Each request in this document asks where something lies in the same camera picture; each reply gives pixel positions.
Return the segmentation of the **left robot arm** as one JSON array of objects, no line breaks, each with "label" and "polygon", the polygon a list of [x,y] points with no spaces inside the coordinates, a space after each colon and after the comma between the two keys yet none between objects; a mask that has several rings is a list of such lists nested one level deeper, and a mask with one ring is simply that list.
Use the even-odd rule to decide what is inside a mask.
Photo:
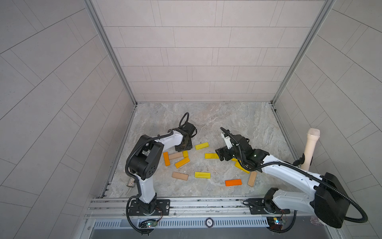
[{"label": "left robot arm", "polygon": [[141,211],[151,214],[155,210],[157,194],[153,178],[163,151],[172,147],[176,152],[190,150],[192,137],[197,134],[196,127],[186,122],[178,128],[170,129],[167,134],[150,137],[142,135],[126,160],[125,173],[138,182],[137,202]]}]

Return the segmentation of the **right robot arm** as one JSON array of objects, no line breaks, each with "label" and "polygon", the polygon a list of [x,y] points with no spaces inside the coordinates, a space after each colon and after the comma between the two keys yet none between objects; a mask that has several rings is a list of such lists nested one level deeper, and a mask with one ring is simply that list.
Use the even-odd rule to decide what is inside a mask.
[{"label": "right robot arm", "polygon": [[333,228],[341,228],[344,221],[366,223],[368,215],[348,196],[337,177],[326,173],[311,173],[275,158],[262,149],[253,149],[249,139],[233,135],[223,129],[225,146],[217,149],[221,161],[237,159],[249,172],[261,172],[279,178],[300,190],[299,193],[271,188],[263,199],[266,212],[294,210],[313,213],[320,221]]}]

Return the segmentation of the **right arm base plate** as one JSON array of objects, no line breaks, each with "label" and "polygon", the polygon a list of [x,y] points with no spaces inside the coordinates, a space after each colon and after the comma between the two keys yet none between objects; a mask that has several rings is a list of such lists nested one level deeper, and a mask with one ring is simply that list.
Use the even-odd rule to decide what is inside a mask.
[{"label": "right arm base plate", "polygon": [[249,198],[243,201],[243,204],[249,207],[251,215],[290,214],[289,209],[282,210],[278,208],[272,200],[266,201],[263,198]]}]

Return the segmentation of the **amber orange block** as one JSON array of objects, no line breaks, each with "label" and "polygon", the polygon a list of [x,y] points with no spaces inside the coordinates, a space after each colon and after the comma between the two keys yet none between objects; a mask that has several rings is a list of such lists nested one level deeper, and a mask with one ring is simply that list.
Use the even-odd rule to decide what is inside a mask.
[{"label": "amber orange block", "polygon": [[182,159],[182,160],[180,160],[179,162],[177,162],[177,163],[175,164],[175,167],[176,167],[176,168],[180,168],[180,167],[186,165],[186,164],[189,163],[189,162],[190,162],[190,159],[189,159],[188,157],[185,157],[184,159]]}]

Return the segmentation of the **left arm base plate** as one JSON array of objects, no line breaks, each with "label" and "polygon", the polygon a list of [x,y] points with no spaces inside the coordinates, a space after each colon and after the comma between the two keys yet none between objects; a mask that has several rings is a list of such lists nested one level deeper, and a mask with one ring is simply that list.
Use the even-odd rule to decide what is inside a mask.
[{"label": "left arm base plate", "polygon": [[169,199],[155,199],[146,204],[139,199],[132,199],[127,206],[129,216],[168,216],[170,210]]}]

